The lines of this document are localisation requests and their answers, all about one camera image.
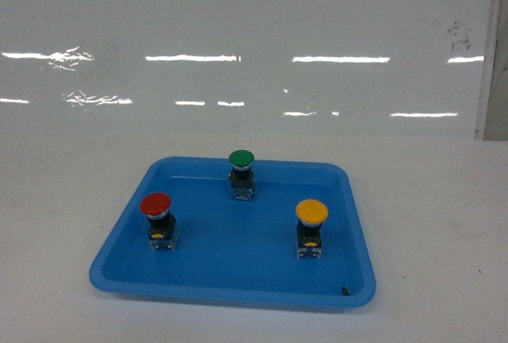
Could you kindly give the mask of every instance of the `blue tray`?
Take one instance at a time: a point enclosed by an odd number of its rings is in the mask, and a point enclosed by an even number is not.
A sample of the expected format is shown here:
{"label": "blue tray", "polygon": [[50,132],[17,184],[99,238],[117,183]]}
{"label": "blue tray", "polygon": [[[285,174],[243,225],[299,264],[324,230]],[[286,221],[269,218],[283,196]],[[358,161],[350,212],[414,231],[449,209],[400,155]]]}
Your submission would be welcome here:
{"label": "blue tray", "polygon": [[[372,299],[374,272],[342,169],[256,160],[251,202],[232,199],[230,169],[227,159],[155,162],[91,265],[92,284],[101,291],[234,306],[341,309]],[[157,191],[172,199],[179,227],[174,252],[150,249],[148,222],[138,208]],[[297,259],[294,210],[306,198],[329,209],[319,260]]]}

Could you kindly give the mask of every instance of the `green button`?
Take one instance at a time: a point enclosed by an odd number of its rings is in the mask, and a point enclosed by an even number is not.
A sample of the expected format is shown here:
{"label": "green button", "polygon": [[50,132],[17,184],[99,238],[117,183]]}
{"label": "green button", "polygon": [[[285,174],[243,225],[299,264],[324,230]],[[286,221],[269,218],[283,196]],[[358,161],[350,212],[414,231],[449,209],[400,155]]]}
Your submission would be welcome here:
{"label": "green button", "polygon": [[229,162],[233,166],[246,167],[254,161],[254,154],[248,150],[236,150],[229,155]]}

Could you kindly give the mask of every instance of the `table surface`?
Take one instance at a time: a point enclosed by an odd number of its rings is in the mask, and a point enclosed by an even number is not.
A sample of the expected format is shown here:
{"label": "table surface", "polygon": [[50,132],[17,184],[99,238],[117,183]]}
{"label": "table surface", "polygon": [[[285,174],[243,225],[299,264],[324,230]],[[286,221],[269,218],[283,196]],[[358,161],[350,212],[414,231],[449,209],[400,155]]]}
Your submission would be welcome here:
{"label": "table surface", "polygon": [[[0,134],[0,337],[55,341],[506,341],[508,142]],[[125,298],[88,270],[165,156],[336,164],[349,175],[378,290],[340,313]]]}
{"label": "table surface", "polygon": [[472,139],[490,8],[0,0],[0,129]]}

